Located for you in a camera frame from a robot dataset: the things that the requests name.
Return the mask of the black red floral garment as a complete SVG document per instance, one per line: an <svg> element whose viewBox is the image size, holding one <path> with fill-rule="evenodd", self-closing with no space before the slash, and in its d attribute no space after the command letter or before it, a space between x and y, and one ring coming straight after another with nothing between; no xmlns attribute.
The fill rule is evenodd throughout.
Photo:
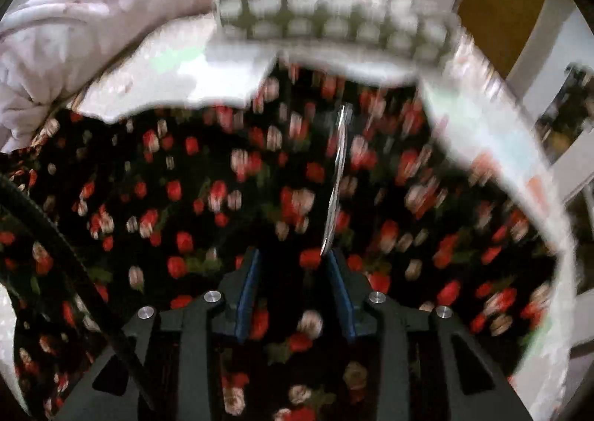
<svg viewBox="0 0 594 421"><path fill-rule="evenodd" d="M371 418L378 347L338 333L325 233L402 306L451 307L505 374L557 264L490 161L465 170L446 157L416 84L281 63L239 108L117 123L61 109L1 171L81 254L118 322L144 301L181 309L258 255L248 337L218 351L229 419Z"/></svg>

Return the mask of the heart patterned quilt bedspread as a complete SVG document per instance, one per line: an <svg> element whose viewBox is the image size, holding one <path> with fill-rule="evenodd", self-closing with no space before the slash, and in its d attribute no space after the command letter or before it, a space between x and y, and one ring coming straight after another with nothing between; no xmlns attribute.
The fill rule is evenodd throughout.
<svg viewBox="0 0 594 421"><path fill-rule="evenodd" d="M279 59L301 60L373 85L417 80L445 150L462 164L492 161L499 185L538 226L557 254L548 310L513 376L533 419L562 403L576 304L575 244L549 163L531 124L470 39L442 70L368 47L319 40L227 38L212 16L179 19L123 52L72 105L108 123L151 106L241 106Z"/></svg>

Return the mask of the white shelf unit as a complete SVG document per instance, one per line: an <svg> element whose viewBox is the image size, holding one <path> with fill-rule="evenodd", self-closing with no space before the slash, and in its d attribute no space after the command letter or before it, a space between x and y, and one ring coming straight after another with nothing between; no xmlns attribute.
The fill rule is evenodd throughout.
<svg viewBox="0 0 594 421"><path fill-rule="evenodd" d="M593 32L574 0L544 0L507 83L536 123L576 239L572 344L593 343Z"/></svg>

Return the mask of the pink floral comforter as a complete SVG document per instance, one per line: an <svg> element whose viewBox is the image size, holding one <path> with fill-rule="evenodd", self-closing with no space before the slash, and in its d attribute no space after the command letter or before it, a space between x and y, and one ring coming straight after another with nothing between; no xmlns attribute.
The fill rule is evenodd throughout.
<svg viewBox="0 0 594 421"><path fill-rule="evenodd" d="M1 21L1 150L30 144L50 107L125 48L212 0L29 0Z"/></svg>

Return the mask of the olive cloud pattern bolster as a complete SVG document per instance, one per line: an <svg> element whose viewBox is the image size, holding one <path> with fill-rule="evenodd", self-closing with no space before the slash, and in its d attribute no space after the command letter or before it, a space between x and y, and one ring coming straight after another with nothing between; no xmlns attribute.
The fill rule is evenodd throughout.
<svg viewBox="0 0 594 421"><path fill-rule="evenodd" d="M458 16L425 0L215 0L215 18L232 39L358 44L431 67L463 33Z"/></svg>

